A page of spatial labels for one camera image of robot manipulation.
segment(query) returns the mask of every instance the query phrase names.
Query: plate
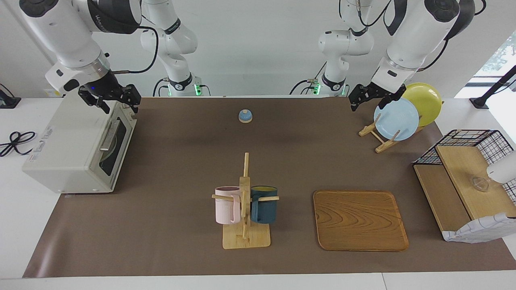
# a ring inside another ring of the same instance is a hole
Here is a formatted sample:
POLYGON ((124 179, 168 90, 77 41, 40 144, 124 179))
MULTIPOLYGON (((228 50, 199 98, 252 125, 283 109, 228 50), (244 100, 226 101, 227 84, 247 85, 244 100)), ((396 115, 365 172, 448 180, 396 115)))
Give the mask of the plate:
POLYGON ((443 104, 441 94, 429 84, 409 84, 402 97, 409 100, 416 107, 420 116, 419 127, 433 122, 441 112, 443 104))
POLYGON ((409 138, 416 132, 419 124, 419 114, 416 107, 404 98, 390 102, 383 109, 376 107, 373 120, 376 120, 378 114, 381 114, 381 116, 376 122, 376 130, 389 140, 394 137, 398 130, 401 130, 401 132, 394 141, 409 138))

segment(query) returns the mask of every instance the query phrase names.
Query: light blue plate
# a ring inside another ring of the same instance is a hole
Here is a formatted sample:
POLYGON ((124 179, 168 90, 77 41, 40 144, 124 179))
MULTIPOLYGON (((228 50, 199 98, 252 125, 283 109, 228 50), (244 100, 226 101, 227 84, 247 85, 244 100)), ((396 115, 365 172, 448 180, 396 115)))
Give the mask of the light blue plate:
POLYGON ((398 130, 398 136, 394 141, 402 141, 414 135, 419 124, 419 114, 416 107, 406 99, 390 102, 382 110, 376 107, 373 120, 378 114, 380 119, 376 122, 376 129, 385 138, 391 139, 398 130))

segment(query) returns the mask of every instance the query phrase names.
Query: wooden mug holder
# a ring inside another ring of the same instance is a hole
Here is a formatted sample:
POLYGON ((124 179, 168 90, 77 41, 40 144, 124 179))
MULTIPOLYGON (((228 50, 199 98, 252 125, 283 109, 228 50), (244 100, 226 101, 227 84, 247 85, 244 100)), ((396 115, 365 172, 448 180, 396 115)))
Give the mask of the wooden mug holder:
MULTIPOLYGON (((392 136, 392 138, 387 141, 384 141, 378 134, 376 134, 376 132, 375 132, 376 123, 380 119, 381 115, 382 115, 381 113, 378 114, 378 116, 376 116, 375 121, 371 125, 365 126, 364 129, 362 129, 360 132, 358 132, 358 135, 360 135, 360 137, 364 137, 365 135, 371 133, 374 137, 376 137, 376 139, 378 139, 381 142, 381 145, 375 148, 376 153, 382 153, 383 151, 389 149, 390 147, 392 147, 400 142, 400 141, 394 141, 394 139, 396 139, 396 137, 398 137, 401 130, 396 131, 394 136, 392 136)), ((423 128, 424 128, 424 126, 418 127, 415 133, 421 131, 423 128)))
MULTIPOLYGON (((249 172, 249 153, 244 159, 244 176, 240 177, 240 222, 224 224, 222 227, 222 247, 229 249, 262 248, 270 246, 269 224, 251 221, 251 178, 249 172)), ((233 201, 232 197, 212 195, 213 199, 233 201)), ((279 200, 279 196, 260 197, 261 201, 279 200)))

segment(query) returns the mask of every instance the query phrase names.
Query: pink mug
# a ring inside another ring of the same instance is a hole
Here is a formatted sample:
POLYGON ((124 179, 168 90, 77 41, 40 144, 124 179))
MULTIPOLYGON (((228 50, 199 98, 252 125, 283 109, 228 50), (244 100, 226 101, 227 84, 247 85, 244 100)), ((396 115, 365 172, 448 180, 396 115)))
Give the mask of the pink mug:
POLYGON ((218 196, 233 197, 233 201, 215 199, 215 220, 221 224, 240 222, 240 188, 238 186, 221 186, 215 188, 218 196))

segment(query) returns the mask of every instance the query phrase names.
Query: yellow plate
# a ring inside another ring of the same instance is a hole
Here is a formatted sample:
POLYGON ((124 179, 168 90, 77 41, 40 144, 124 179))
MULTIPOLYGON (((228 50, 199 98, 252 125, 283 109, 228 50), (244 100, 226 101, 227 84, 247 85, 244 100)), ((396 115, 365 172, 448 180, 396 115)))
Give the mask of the yellow plate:
POLYGON ((407 91, 405 91, 402 97, 409 100, 416 107, 417 113, 420 116, 419 127, 433 122, 441 112, 441 94, 429 84, 409 84, 407 91))

